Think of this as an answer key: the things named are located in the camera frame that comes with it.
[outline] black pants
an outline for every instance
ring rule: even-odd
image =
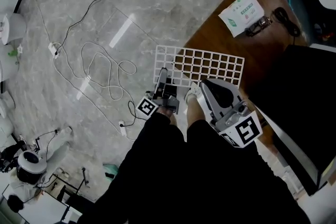
[[[205,121],[195,122],[187,139],[166,116],[155,113],[109,189],[78,223],[95,223],[97,216],[106,223],[131,224],[307,222],[254,143],[233,148]]]

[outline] hand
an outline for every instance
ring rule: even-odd
[[[173,111],[164,107],[160,107],[156,112],[165,115],[168,119],[170,119],[171,115],[173,114]]]

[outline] green logo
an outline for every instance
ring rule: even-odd
[[[234,20],[229,19],[229,23],[233,26],[233,27],[237,27],[236,23]]]

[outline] white cable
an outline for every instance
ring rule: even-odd
[[[88,68],[88,73],[86,73],[85,72],[85,69],[84,69],[84,65],[83,65],[83,55],[82,55],[82,53],[83,53],[83,48],[84,48],[84,46],[86,45],[86,44],[88,44],[88,43],[90,43],[90,44],[93,44],[93,45],[95,45],[95,46],[97,46],[97,47],[99,47],[99,48],[101,48],[104,52],[105,52],[105,54],[103,54],[103,53],[101,53],[101,52],[96,52],[95,53],[95,55],[93,56],[93,58],[92,58],[92,60],[91,60],[91,62],[90,62],[90,65],[89,65],[89,68]],[[123,96],[124,96],[124,93],[127,93],[128,94],[128,96],[130,97],[130,99],[131,99],[131,101],[134,103],[134,100],[133,100],[133,97],[131,96],[131,94],[123,87],[123,86],[121,86],[121,84],[120,84],[120,79],[119,79],[119,70],[121,70],[121,71],[123,71],[124,73],[126,73],[126,74],[128,74],[128,75],[133,75],[133,74],[135,74],[136,72],[137,72],[137,67],[135,66],[135,64],[134,63],[132,63],[131,61],[128,61],[128,60],[124,60],[124,61],[120,61],[119,63],[118,62],[116,62],[108,53],[107,53],[107,51],[105,50],[105,48],[104,47],[102,47],[101,45],[99,45],[99,44],[96,44],[96,43],[93,43],[93,42],[91,42],[91,41],[87,41],[87,42],[85,42],[84,43],[84,45],[81,47],[81,51],[80,51],[80,57],[81,57],[81,63],[82,63],[82,70],[83,70],[83,73],[84,73],[84,77],[80,77],[80,76],[77,76],[76,74],[75,74],[75,72],[74,72],[74,70],[72,69],[72,67],[70,66],[70,64],[69,64],[69,60],[68,60],[68,55],[67,55],[67,52],[65,51],[65,49],[64,49],[64,47],[62,47],[62,50],[64,51],[64,53],[65,53],[65,56],[66,56],[66,62],[67,62],[67,65],[68,65],[68,67],[70,68],[70,70],[71,70],[71,72],[72,72],[72,74],[73,74],[73,76],[75,77],[75,78],[77,78],[77,79],[88,79],[88,77],[89,77],[89,73],[90,73],[90,68],[91,68],[91,65],[92,65],[92,63],[94,62],[94,60],[95,60],[95,58],[96,58],[96,55],[102,55],[104,58],[106,58],[109,62],[110,62],[110,70],[109,70],[109,77],[108,77],[108,85],[107,86],[103,86],[103,85],[101,85],[101,84],[99,84],[98,82],[96,82],[96,81],[94,81],[94,80],[92,80],[91,78],[90,79],[88,79],[89,80],[89,82],[93,82],[93,83],[95,83],[96,85],[98,85],[98,86],[100,86],[101,88],[103,88],[103,89],[105,89],[105,88],[108,88],[109,89],[109,94],[110,94],[110,98],[111,98],[111,100],[113,100],[113,101],[119,101],[120,99],[122,99],[123,98]],[[112,62],[113,63],[115,63],[116,65],[117,65],[117,82],[118,82],[118,85],[110,85],[110,80],[111,80],[111,70],[112,70]],[[127,63],[130,63],[131,65],[133,65],[133,68],[134,68],[134,72],[127,72],[127,71],[125,71],[120,65],[122,64],[122,63],[125,63],[125,62],[127,62]],[[67,81],[67,82],[69,82],[76,90],[78,90],[81,94],[83,94],[93,105],[94,105],[94,107],[97,109],[97,110],[99,110],[99,112],[105,117],[105,119],[115,128],[115,130],[119,133],[119,134],[121,134],[121,132],[118,130],[118,128],[106,117],[106,115],[92,102],[92,100],[90,100],[80,89],[78,89],[78,88],[76,88],[67,78],[65,78],[63,75],[62,75],[62,73],[56,68],[56,66],[55,66],[55,61],[53,61],[53,64],[54,64],[54,67],[55,67],[55,70]],[[119,88],[119,89],[121,89],[121,96],[119,97],[119,98],[113,98],[112,97],[112,95],[111,95],[111,88]],[[131,142],[134,142],[135,140],[133,140],[133,139],[130,139],[129,137],[127,137],[127,139],[129,140],[129,141],[131,141]]]
[[[47,30],[46,24],[45,24],[44,19],[43,19],[43,15],[42,15],[41,9],[40,9],[40,7],[39,7],[37,1],[36,1],[36,0],[34,0],[34,1],[35,1],[35,4],[36,4],[36,6],[37,6],[37,8],[38,8],[38,10],[39,10],[39,12],[40,12],[40,14],[41,14],[41,18],[42,18],[42,22],[43,22],[44,30],[46,31],[46,34],[47,34],[47,36],[48,36],[49,43],[51,43],[51,41],[50,41],[50,36],[49,36],[49,33],[48,33],[48,30]]]

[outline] white bin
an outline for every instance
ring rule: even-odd
[[[8,55],[11,51],[13,51],[11,45],[0,46],[0,81],[5,81],[15,76],[19,70],[17,57]]]
[[[24,18],[17,13],[13,13],[10,17],[6,15],[3,19],[2,43],[23,38],[25,36],[27,25]]]

